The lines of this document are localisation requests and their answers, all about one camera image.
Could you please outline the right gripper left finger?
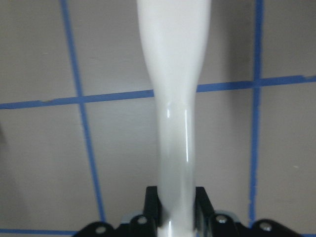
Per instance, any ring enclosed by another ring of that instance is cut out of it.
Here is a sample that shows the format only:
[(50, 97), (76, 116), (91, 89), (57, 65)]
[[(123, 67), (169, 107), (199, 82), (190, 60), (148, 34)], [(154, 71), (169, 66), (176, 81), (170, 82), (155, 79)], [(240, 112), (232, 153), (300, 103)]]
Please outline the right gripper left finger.
[(129, 223), (131, 237), (157, 237), (161, 224), (161, 203), (157, 186), (148, 186), (145, 193), (143, 212), (134, 216)]

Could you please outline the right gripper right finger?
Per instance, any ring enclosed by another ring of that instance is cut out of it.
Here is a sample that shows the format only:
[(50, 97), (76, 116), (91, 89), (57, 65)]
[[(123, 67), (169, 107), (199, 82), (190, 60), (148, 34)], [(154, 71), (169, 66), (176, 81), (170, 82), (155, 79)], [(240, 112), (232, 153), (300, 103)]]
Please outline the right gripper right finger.
[(197, 237), (238, 237), (234, 219), (214, 210), (204, 187), (196, 187), (195, 226)]

